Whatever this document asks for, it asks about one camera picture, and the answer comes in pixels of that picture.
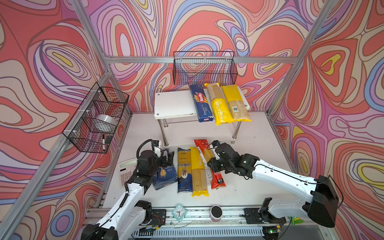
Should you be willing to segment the yellow Pastatime spaghetti pack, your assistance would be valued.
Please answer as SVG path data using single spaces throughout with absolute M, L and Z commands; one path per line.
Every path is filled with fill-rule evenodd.
M 196 147 L 190 148 L 191 153 L 191 170 L 193 180 L 193 197 L 209 196 L 207 188 L 207 176 L 203 160 L 200 156 L 199 149 Z

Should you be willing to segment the dark blue spaghetti pack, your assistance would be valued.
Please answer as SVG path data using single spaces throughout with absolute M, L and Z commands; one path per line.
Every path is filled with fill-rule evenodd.
M 197 110 L 198 121 L 200 123 L 213 121 L 214 115 L 209 106 L 203 85 L 189 85 L 189 87 Z

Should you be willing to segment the dark blue pasta box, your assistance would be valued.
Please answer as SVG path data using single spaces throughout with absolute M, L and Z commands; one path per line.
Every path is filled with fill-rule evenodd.
M 162 168 L 161 166 L 153 175 L 153 186 L 155 190 L 160 190 L 178 181 L 178 173 L 173 164 L 171 167 Z

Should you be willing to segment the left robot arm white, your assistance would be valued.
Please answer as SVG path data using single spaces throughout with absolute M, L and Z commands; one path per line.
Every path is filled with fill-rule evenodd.
M 139 226 L 143 232 L 154 232 L 164 225 L 166 211 L 153 210 L 152 204 L 142 198 L 153 184 L 157 170 L 173 165 L 174 155 L 158 147 L 141 152 L 132 176 L 124 183 L 122 196 L 96 224 L 86 225 L 79 239 L 127 240 Z

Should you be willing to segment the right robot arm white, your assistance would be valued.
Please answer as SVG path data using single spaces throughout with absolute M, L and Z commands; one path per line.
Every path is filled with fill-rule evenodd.
M 318 225 L 335 227 L 339 196 L 331 177 L 298 175 L 273 166 L 257 156 L 240 155 L 229 144 L 219 141 L 213 141 L 209 150 L 214 151 L 214 157 L 208 161 L 214 173 L 233 173 L 245 180 L 264 181 L 297 197 L 295 200 L 284 201 L 267 198 L 261 211 L 275 218 L 308 216 Z

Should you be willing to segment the red spaghetti pack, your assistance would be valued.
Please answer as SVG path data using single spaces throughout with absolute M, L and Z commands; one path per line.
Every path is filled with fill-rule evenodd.
M 215 158 L 213 151 L 209 149 L 208 141 L 205 139 L 203 140 L 194 139 L 194 142 L 196 144 L 196 147 L 199 150 L 200 156 L 202 157 L 205 171 L 211 184 L 211 189 L 215 190 L 218 188 L 226 187 L 225 181 L 221 173 L 220 172 L 214 173 L 213 170 L 208 166 L 208 162 L 212 158 Z

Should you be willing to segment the blue yellow Ankara spaghetti pack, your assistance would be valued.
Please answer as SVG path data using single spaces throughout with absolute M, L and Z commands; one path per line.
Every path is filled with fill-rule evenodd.
M 192 191 L 191 152 L 178 148 L 178 193 Z

